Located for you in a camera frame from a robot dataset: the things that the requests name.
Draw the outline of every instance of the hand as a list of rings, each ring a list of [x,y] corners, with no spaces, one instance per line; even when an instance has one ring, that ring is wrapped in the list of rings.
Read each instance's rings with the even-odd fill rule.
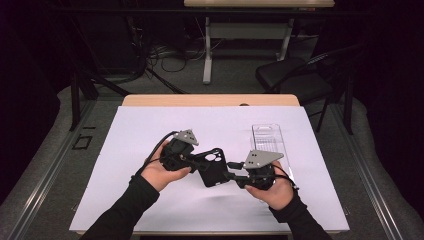
[[[282,168],[279,161],[274,161],[272,164]],[[286,174],[278,168],[274,168],[274,171],[277,175],[286,176]],[[293,188],[290,182],[284,178],[276,178],[272,187],[266,191],[249,185],[246,185],[245,189],[252,194],[253,197],[268,203],[271,208],[277,211],[285,208],[293,198]]]
[[[170,182],[179,180],[191,171],[190,167],[182,168],[177,171],[168,171],[159,162],[160,154],[163,147],[168,144],[168,141],[163,142],[158,150],[153,154],[152,159],[146,161],[152,161],[141,173],[144,177],[158,192],[162,191]]]

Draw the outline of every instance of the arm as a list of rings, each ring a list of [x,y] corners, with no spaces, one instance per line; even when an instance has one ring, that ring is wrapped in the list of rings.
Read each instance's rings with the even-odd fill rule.
[[[274,168],[275,174],[286,175],[280,170],[280,162],[275,161],[273,165],[277,166]],[[274,185],[267,191],[252,186],[245,188],[253,197],[268,203],[270,211],[279,223],[287,222],[295,240],[331,239],[309,213],[307,206],[300,200],[297,190],[293,190],[288,180],[277,178]]]
[[[159,192],[170,182],[185,177],[190,168],[167,171],[157,159],[164,142],[152,159],[136,173],[125,193],[104,212],[80,239],[129,239],[133,228],[159,198]]]

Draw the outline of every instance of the black plastic part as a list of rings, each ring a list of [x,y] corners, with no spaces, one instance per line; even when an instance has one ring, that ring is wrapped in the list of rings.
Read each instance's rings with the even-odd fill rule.
[[[231,169],[241,170],[243,168],[243,163],[229,162],[227,166]]]
[[[206,187],[213,187],[229,181],[224,175],[225,172],[228,172],[228,169],[222,149],[214,148],[211,151],[197,154],[195,161],[203,164],[207,163],[209,166],[203,171],[199,168],[199,174]]]
[[[193,145],[174,138],[163,148],[160,162],[168,171],[191,167],[191,173],[193,173],[197,167],[188,161],[184,161],[193,150]]]
[[[236,181],[240,188],[244,188],[246,185],[250,185],[261,190],[268,190],[274,184],[275,172],[272,164],[268,164],[264,167],[256,169],[246,169],[246,171],[249,173],[248,176],[237,176],[230,172],[224,173],[224,176],[228,180]]]

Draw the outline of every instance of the black sleeve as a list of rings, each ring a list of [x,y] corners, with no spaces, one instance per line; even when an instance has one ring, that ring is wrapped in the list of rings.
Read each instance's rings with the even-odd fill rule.
[[[294,240],[327,240],[331,239],[324,229],[309,213],[307,206],[300,200],[297,191],[291,202],[282,210],[269,208],[279,223],[287,223]]]
[[[137,174],[125,193],[80,239],[129,239],[144,211],[158,198],[159,192]]]

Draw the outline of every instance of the gray carpet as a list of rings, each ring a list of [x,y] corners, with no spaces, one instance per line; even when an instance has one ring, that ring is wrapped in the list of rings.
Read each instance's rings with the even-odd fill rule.
[[[274,61],[274,53],[278,51],[278,45],[275,42],[242,41],[236,44],[238,50],[231,52],[229,49],[234,49],[233,42],[221,44],[220,48],[217,47],[214,51],[211,85],[202,84],[203,61],[201,60],[188,61],[185,68],[177,73],[165,71],[160,64],[157,64],[154,69],[159,75],[190,93],[261,93],[262,89],[255,80],[254,71],[256,67]],[[311,44],[307,41],[293,44],[290,46],[290,53],[292,56],[308,58],[313,47]],[[165,69],[169,67],[168,70],[171,67],[179,68],[178,64],[182,62],[172,58],[164,62]],[[159,81],[150,79],[147,74],[120,86],[134,93],[171,93]],[[83,125],[73,133],[75,136],[69,150],[63,155],[63,164],[57,167],[58,174],[53,179],[53,184],[46,189],[48,194],[41,199],[42,204],[34,209],[33,217],[28,218],[26,227],[22,228],[19,236],[23,239],[78,239],[77,234],[68,231],[75,214],[74,208],[82,197],[116,109],[122,101],[122,98],[109,89],[97,87],[100,98],[94,103],[83,100],[83,103],[86,103],[86,109],[90,111],[85,115]],[[0,239],[7,239],[12,232],[22,216],[26,201],[37,188],[40,179],[52,166],[57,152],[60,152],[62,143],[67,139],[71,119],[69,89],[65,89],[59,97],[62,108],[55,126],[13,192],[0,208],[2,223]],[[317,107],[320,105],[308,106],[307,110],[312,111]],[[353,131],[355,134],[349,138],[358,144],[359,152],[352,152],[351,146],[346,141],[345,130],[339,126],[340,107],[341,105],[331,106],[321,132],[316,134],[336,192],[342,206],[346,209],[346,217],[351,228],[350,231],[336,234],[333,238],[391,239],[384,225],[381,224],[375,210],[375,203],[371,201],[359,174],[354,157],[360,155],[369,166],[403,239],[424,239],[422,220],[403,200],[375,155],[372,136],[366,121],[366,109],[358,101],[354,102]],[[313,126],[316,122],[317,117],[311,118]],[[77,142],[78,136],[83,137],[79,142]],[[84,147],[84,141],[88,139],[84,137],[91,137],[89,147],[78,149]]]

